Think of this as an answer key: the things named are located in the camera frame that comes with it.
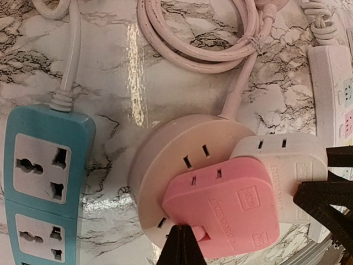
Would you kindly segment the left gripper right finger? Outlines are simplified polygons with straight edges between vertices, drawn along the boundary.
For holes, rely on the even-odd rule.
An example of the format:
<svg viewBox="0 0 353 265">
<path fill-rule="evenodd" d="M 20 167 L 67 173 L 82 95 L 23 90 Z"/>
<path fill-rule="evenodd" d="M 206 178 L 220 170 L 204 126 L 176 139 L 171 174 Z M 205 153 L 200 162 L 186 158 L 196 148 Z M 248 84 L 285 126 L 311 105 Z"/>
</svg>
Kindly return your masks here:
<svg viewBox="0 0 353 265">
<path fill-rule="evenodd" d="M 190 226 L 181 226 L 180 264 L 207 265 Z"/>
</svg>

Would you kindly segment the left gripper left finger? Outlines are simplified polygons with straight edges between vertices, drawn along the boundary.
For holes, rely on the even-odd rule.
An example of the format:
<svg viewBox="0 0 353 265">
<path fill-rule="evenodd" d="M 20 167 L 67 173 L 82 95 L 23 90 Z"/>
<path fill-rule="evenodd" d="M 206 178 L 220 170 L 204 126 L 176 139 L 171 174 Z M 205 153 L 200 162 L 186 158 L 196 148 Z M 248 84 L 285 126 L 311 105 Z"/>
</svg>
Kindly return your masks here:
<svg viewBox="0 0 353 265">
<path fill-rule="evenodd" d="M 157 265 L 179 265 L 180 262 L 180 240 L 181 228 L 174 225 L 167 237 L 165 245 L 162 249 L 161 255 L 157 261 Z"/>
</svg>

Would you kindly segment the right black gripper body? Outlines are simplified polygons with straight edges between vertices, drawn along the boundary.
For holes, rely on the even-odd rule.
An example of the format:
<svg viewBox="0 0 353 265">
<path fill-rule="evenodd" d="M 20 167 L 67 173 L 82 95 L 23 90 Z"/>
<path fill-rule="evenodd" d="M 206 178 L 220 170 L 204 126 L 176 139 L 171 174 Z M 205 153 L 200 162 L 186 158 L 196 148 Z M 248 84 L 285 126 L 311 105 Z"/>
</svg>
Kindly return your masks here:
<svg viewBox="0 0 353 265">
<path fill-rule="evenodd" d="M 326 181 L 299 184 L 293 202 L 325 226 L 352 254 L 352 181 L 328 171 Z"/>
</svg>

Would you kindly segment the white adapter plug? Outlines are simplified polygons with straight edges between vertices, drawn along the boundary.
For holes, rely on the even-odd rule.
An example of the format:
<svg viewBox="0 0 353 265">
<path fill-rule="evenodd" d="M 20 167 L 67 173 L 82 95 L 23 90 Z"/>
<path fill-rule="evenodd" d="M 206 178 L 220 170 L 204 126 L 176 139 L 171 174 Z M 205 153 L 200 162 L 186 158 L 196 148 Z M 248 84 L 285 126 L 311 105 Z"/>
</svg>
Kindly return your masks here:
<svg viewBox="0 0 353 265">
<path fill-rule="evenodd" d="M 250 136 L 237 143 L 230 158 L 236 157 L 251 157 L 266 167 L 274 187 L 279 222 L 314 221 L 293 202 L 293 196 L 302 182 L 328 179 L 327 152 L 318 137 L 302 132 Z"/>
</svg>

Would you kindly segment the pink adapter plug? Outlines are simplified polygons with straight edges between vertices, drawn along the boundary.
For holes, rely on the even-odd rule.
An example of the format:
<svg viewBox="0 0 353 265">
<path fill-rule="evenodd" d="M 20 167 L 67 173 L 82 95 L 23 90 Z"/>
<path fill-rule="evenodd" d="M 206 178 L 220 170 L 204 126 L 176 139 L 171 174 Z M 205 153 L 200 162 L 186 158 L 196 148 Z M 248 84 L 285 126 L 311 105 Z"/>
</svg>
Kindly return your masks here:
<svg viewBox="0 0 353 265">
<path fill-rule="evenodd" d="M 191 226 L 205 258 L 259 251 L 280 236 L 271 178 L 266 167 L 250 157 L 176 176 L 162 208 L 175 224 Z"/>
</svg>

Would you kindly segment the round pink socket base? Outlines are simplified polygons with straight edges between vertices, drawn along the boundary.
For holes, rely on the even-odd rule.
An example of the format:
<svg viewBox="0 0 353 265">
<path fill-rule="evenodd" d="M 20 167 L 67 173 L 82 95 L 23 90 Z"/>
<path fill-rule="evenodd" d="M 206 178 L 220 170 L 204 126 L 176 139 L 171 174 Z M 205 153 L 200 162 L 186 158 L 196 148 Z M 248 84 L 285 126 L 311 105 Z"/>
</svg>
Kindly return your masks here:
<svg viewBox="0 0 353 265">
<path fill-rule="evenodd" d="M 162 208 L 176 176 L 229 159 L 235 145 L 255 133 L 234 120 L 206 114 L 177 118 L 146 138 L 132 161 L 128 185 L 147 238 L 163 247 L 173 222 Z"/>
</svg>

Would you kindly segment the long white power strip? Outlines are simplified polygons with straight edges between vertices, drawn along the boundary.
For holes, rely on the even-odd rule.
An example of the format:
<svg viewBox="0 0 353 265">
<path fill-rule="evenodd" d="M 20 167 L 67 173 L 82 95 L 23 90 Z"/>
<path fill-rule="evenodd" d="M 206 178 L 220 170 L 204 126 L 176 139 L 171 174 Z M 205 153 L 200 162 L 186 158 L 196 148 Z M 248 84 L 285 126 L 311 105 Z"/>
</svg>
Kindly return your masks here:
<svg viewBox="0 0 353 265">
<path fill-rule="evenodd" d="M 352 59 L 350 49 L 336 43 L 338 30 L 311 26 L 318 42 L 308 50 L 314 93 L 317 136 L 326 147 L 352 145 Z"/>
</svg>

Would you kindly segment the teal power strip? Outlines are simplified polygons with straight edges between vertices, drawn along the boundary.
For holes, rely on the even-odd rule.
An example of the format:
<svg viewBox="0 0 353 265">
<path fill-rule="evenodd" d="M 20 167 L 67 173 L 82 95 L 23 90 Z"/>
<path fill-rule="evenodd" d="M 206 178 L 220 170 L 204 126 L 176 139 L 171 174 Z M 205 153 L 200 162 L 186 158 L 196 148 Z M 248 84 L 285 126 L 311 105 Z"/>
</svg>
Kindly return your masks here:
<svg viewBox="0 0 353 265">
<path fill-rule="evenodd" d="M 46 104 L 15 107 L 4 142 L 4 200 L 16 264 L 78 264 L 80 199 L 96 126 Z"/>
</svg>

